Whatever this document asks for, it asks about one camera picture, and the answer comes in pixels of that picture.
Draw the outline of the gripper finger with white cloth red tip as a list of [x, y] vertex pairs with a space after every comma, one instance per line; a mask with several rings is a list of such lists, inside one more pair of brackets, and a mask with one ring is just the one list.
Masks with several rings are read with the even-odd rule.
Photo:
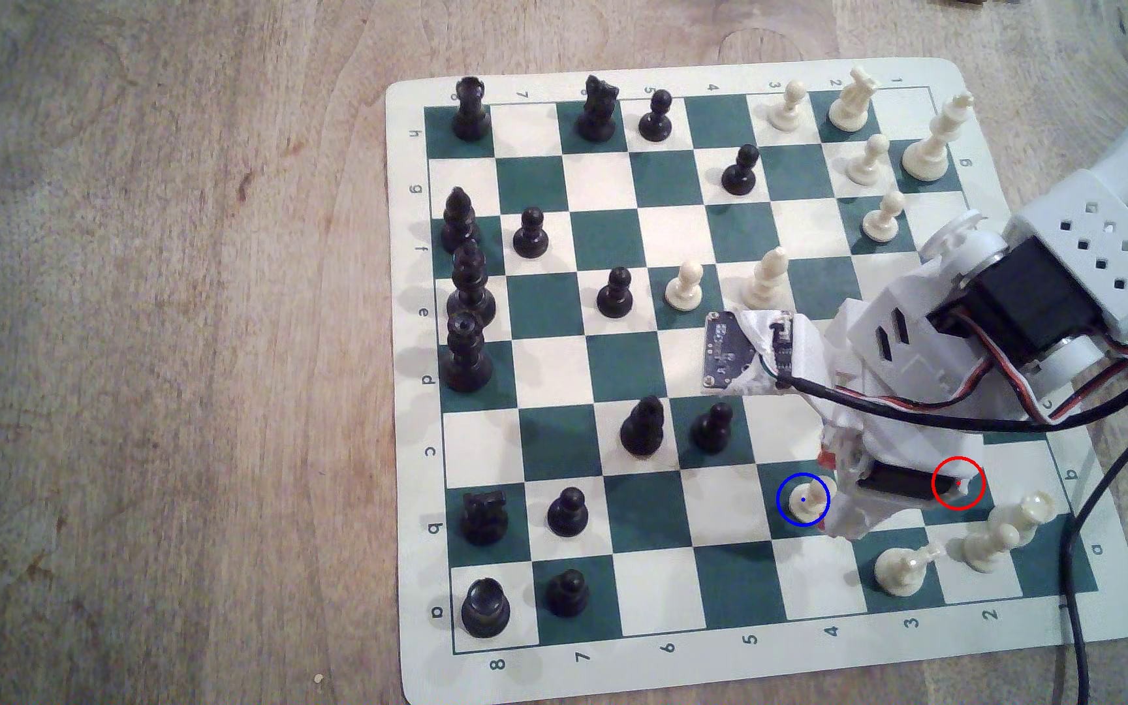
[[845, 538], [854, 541], [865, 537], [878, 525], [908, 510], [920, 509], [906, 497], [888, 494], [832, 494], [820, 532], [823, 536]]
[[861, 430], [823, 430], [817, 464], [826, 472], [865, 475], [866, 449]]

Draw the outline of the white printed gripper body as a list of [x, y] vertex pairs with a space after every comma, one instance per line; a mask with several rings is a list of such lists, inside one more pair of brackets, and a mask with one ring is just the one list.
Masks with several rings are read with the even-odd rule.
[[873, 301], [846, 300], [823, 328], [797, 320], [797, 376], [820, 393], [808, 404], [823, 430], [861, 430], [866, 474], [834, 474], [836, 494], [888, 494], [931, 508], [958, 502], [981, 469], [978, 430], [948, 422], [995, 418], [1001, 381], [978, 340], [928, 320], [946, 288], [907, 275]]

